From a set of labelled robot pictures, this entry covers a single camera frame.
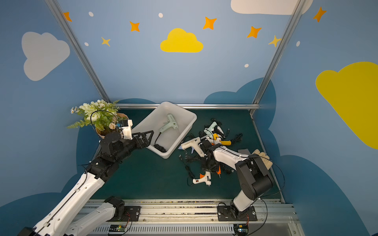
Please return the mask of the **small white orange-trigger glue gun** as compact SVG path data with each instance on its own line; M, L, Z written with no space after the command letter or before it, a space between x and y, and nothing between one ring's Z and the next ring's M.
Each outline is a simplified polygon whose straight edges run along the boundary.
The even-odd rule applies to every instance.
M211 173L206 171L205 174L200 174L198 179L193 179L193 184L205 183L207 186L211 186Z

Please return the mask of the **large mint green glue gun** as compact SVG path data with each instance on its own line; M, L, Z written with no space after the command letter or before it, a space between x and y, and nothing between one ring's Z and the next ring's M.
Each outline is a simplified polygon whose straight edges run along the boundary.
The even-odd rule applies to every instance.
M164 124L162 128L159 129L159 133L164 133L170 128L173 128L174 130L178 130L179 126L172 114L167 115L168 122Z

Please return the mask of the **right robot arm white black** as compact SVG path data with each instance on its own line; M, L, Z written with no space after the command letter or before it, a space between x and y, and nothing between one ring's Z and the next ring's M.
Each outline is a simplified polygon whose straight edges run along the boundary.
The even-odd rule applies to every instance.
M211 163L207 169L224 164L237 173L241 191L230 202L230 214L235 219L242 219L252 204L273 187L274 179L269 173L273 163L264 152L241 154L209 141L203 141L199 147Z

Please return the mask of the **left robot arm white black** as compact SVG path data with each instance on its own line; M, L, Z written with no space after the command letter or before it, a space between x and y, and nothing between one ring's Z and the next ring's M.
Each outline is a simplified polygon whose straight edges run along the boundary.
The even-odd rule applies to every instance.
M20 236L86 236L107 221L131 220L125 202L116 197L107 198L96 210L78 221L74 218L87 201L114 175L119 165L134 150L150 145L154 132L138 132L127 138L112 132L100 141L101 150L76 185L57 206L34 227L25 227Z

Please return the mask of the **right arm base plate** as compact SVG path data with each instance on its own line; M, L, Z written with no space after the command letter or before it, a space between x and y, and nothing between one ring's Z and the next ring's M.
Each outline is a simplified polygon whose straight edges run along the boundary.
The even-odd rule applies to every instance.
M218 205L217 206L218 221L257 221L257 213L253 206L245 211L239 211L234 206Z

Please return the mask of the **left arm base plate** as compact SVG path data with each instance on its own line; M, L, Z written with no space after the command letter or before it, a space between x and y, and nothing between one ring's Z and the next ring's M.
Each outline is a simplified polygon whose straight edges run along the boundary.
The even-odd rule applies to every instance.
M138 222L141 206L120 206L116 208L114 216L109 222Z

